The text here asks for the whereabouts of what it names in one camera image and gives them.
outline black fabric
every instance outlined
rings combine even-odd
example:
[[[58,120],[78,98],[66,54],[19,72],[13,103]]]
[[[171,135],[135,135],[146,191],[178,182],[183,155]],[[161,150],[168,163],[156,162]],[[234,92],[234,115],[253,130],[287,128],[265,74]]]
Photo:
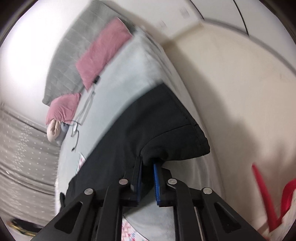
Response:
[[[203,156],[210,147],[203,131],[173,92],[160,84],[133,102],[114,122],[69,183],[65,204],[86,188],[105,189],[143,159],[148,176],[155,158],[163,162]]]

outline gray curtain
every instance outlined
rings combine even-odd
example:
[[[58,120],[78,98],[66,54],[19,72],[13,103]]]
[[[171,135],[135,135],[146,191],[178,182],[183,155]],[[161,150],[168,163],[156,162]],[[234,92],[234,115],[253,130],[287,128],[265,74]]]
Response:
[[[60,148],[45,129],[0,108],[0,211],[38,225],[54,217]]]

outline mattress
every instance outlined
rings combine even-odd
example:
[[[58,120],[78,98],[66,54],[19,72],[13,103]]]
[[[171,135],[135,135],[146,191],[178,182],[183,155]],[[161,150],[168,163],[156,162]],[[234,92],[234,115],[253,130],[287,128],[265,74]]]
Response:
[[[74,118],[82,121],[82,125],[78,126],[76,150],[71,151],[77,141],[77,136],[71,137],[71,128],[61,147],[56,181],[56,212],[59,210],[59,194],[66,193],[68,183],[76,174],[80,155],[87,158],[123,110],[160,82],[172,90],[207,136],[188,91],[163,49],[145,32],[137,29],[132,40],[105,68],[93,91],[82,93]],[[215,152],[210,146],[211,152],[205,156],[166,162],[164,167],[189,187],[211,187],[223,197]],[[126,219],[151,241],[159,240],[160,237],[162,240],[174,238],[172,209],[161,208],[160,211],[153,192],[145,197],[139,208],[127,213]]]

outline floor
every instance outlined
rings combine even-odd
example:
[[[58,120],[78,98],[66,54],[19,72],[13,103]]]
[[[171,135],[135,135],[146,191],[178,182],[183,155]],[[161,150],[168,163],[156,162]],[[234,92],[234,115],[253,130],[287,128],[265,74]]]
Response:
[[[199,24],[164,49],[218,156],[226,201],[255,228],[266,221],[256,163],[275,205],[296,178],[296,76],[245,35]]]

